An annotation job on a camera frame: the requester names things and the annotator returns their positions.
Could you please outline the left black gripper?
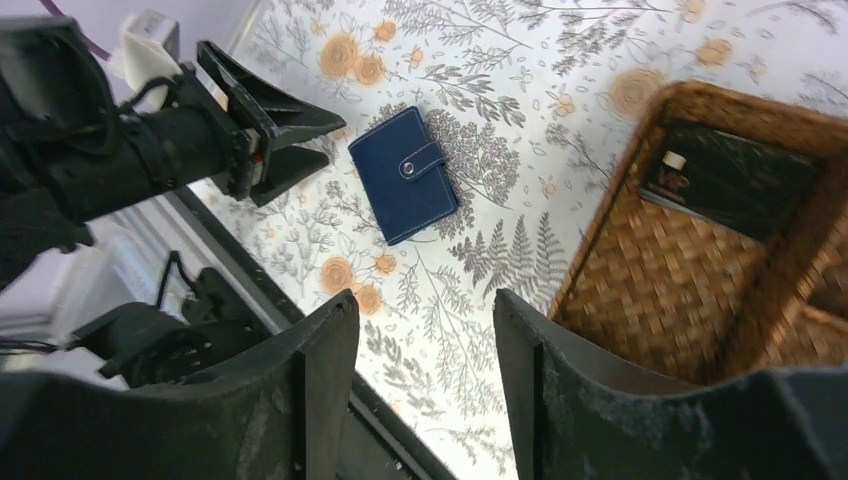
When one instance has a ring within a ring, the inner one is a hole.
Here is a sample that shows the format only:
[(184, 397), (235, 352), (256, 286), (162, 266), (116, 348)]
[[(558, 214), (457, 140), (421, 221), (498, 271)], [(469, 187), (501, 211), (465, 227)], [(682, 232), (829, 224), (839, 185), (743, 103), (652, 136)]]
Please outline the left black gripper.
[(43, 189), (64, 217), (82, 223), (197, 180), (236, 176), (250, 167), (259, 138), (259, 152), (271, 154), (250, 192), (258, 207), (329, 165), (324, 152), (294, 144), (344, 127), (341, 116), (278, 89), (211, 41), (199, 41), (196, 53), (228, 98), (228, 112), (193, 72), (184, 71), (151, 82), (166, 87), (167, 106), (121, 112), (114, 124), (117, 144), (105, 153), (41, 148)]

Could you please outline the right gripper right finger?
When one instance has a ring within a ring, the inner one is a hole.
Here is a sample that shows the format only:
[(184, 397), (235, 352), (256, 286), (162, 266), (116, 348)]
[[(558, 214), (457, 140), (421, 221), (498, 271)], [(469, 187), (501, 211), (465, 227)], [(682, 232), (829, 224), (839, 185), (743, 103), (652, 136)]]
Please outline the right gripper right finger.
[(522, 479), (843, 479), (847, 371), (696, 386), (548, 320), (508, 289), (493, 323)]

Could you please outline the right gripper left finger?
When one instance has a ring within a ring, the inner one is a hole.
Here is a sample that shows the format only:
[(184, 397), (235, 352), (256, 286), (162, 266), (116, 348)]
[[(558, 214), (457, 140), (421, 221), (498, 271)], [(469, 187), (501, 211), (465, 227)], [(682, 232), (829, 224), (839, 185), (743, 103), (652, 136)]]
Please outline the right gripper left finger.
[(350, 290), (176, 384), (1, 378), (5, 479), (332, 479), (358, 349)]

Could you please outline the blue leather card holder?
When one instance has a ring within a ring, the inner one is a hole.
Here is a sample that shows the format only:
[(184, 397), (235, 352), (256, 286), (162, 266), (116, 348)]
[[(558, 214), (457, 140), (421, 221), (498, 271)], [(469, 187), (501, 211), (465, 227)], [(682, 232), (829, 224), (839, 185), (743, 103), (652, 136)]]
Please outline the blue leather card holder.
[(389, 246), (458, 210), (446, 157), (417, 107), (389, 117), (351, 142), (348, 151)]

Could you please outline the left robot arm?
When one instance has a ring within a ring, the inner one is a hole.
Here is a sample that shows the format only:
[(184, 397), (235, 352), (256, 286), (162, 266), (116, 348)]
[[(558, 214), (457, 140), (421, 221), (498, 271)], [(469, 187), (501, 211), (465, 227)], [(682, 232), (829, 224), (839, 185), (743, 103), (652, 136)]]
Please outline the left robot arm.
[(91, 220), (198, 180), (264, 206), (328, 164), (306, 144), (343, 125), (207, 40), (116, 103), (76, 20), (5, 17), (1, 283), (44, 251), (92, 245)]

